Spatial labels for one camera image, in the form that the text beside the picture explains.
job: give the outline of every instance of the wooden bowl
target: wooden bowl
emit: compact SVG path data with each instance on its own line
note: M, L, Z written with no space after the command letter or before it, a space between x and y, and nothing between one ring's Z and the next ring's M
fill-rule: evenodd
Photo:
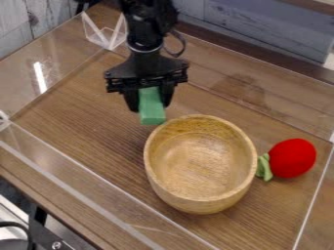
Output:
M190 115L159 126L143 152L151 186L178 210L211 214L248 191L256 152L246 133L228 121Z

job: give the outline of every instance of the black mount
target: black mount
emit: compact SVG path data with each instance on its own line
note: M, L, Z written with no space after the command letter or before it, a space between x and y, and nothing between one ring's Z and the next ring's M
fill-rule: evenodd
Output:
M125 62L104 72L107 92L123 94L129 110L137 112L139 89L159 87L160 99L167 107L175 87L188 81L190 64L160 55L163 37L168 32L176 33L175 37L186 47L180 34L172 30L178 12L171 0L123 0L120 7L128 23L131 55Z

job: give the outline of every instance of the wooden table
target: wooden table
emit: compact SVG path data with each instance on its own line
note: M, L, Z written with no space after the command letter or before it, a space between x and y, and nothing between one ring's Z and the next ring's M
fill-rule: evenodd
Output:
M100 4L89 16L103 27L115 25L117 13ZM255 179L240 203L219 214L174 210L143 170L153 127L140 126L123 97L104 90L101 72L124 60L127 48L111 53L89 44L76 17L0 62L0 106L17 124L0 134L1 177L101 249L330 249L330 173L304 230L302 225L323 169L334 169L333 85L191 36L187 40L190 83L178 87L168 119L203 113L230 120L250 135L258 154L284 139L310 140L318 157L304 176L268 184ZM178 47L171 39L167 45ZM45 84L57 84L35 99L40 65Z

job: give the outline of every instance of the red strawberry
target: red strawberry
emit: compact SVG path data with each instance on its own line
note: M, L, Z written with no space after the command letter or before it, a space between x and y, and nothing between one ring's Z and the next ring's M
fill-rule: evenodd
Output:
M312 144L303 139L280 142L258 158L255 175L270 181L272 175L294 178L302 175L314 165L316 151Z

